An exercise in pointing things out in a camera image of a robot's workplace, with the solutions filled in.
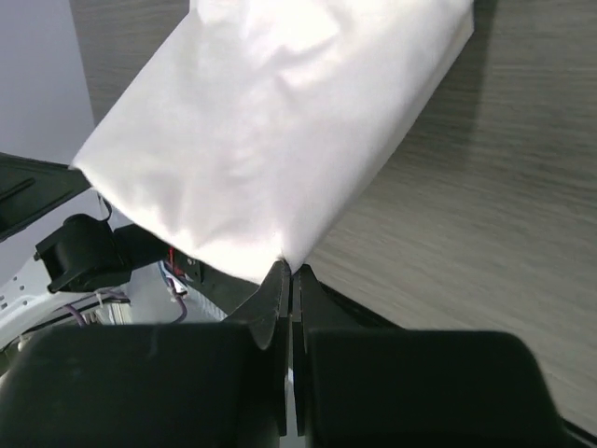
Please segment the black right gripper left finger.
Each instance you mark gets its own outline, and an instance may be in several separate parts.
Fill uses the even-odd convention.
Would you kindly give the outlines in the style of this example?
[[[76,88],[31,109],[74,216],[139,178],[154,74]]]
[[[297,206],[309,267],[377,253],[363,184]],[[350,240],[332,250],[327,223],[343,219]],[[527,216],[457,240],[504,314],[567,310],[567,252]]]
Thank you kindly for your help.
[[[5,447],[275,447],[286,433],[290,271],[218,323],[62,327],[1,388]]]

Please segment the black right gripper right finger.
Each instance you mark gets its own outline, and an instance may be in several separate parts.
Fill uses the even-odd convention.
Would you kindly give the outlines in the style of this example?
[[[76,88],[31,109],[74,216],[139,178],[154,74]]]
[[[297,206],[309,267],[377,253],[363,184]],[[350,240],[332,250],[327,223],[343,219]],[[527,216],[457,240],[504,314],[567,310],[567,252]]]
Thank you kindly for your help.
[[[402,329],[293,279],[298,433],[311,447],[568,447],[534,354],[493,330]]]

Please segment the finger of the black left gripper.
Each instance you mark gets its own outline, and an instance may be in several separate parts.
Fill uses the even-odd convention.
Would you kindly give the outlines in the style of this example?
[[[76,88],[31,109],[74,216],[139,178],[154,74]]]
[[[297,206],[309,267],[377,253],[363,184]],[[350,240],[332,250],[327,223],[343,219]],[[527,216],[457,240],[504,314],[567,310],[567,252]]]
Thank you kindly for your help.
[[[68,165],[1,154],[1,240],[90,188]]]

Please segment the white t-shirt red print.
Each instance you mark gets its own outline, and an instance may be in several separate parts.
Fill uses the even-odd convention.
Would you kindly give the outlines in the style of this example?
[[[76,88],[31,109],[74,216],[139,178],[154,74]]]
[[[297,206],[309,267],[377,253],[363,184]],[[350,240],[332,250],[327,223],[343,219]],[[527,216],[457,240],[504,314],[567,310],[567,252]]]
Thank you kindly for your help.
[[[73,164],[134,223],[260,283],[309,256],[473,30],[469,1],[196,1]]]

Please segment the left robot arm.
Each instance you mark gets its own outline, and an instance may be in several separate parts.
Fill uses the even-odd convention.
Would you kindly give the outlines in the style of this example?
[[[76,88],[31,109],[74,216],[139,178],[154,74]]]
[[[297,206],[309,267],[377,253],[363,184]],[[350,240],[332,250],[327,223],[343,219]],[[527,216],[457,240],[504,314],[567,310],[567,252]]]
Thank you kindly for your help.
[[[80,171],[64,164],[3,154],[2,239],[89,187]],[[1,287],[1,344],[12,343],[65,305],[107,295],[167,252],[167,244],[137,225],[113,230],[107,219],[68,217],[36,244],[33,257]]]

